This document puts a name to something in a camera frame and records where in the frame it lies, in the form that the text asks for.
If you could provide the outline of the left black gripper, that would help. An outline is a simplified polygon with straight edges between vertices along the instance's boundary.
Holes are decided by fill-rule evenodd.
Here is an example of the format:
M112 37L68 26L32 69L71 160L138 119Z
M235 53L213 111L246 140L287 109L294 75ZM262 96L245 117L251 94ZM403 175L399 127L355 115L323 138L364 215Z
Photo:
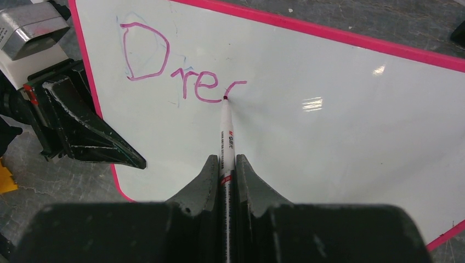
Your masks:
M146 168L146 159L97 115L82 60L64 60L28 76L21 92L30 101L28 120L46 160L67 154Z

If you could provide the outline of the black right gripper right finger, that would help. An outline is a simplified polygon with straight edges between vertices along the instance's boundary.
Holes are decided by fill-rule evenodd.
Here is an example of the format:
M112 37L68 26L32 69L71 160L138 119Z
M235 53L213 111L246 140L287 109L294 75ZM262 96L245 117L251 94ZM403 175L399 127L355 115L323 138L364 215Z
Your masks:
M239 262L431 262L409 215L386 204L292 203L236 157Z

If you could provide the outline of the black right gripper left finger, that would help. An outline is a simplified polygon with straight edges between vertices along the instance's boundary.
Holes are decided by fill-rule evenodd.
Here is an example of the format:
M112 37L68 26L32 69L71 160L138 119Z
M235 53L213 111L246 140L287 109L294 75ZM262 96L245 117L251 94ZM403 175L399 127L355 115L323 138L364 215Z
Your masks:
M11 262L218 262L218 157L164 202L57 203L29 223Z

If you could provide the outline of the magenta whiteboard marker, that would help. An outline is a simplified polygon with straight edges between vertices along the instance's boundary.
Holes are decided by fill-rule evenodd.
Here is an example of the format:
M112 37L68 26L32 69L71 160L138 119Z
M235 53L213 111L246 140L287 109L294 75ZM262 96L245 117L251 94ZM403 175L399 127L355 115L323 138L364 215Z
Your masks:
M235 145L232 113L228 97L223 96L220 119L219 191L221 200L222 261L235 261L234 176Z

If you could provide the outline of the pink framed whiteboard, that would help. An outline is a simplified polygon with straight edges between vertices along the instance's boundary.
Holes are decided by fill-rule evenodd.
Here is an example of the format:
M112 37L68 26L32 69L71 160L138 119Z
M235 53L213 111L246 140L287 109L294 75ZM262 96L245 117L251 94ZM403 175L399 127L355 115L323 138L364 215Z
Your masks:
M403 208L429 249L464 230L464 60L220 1L70 1L97 114L164 201L235 151L295 203Z

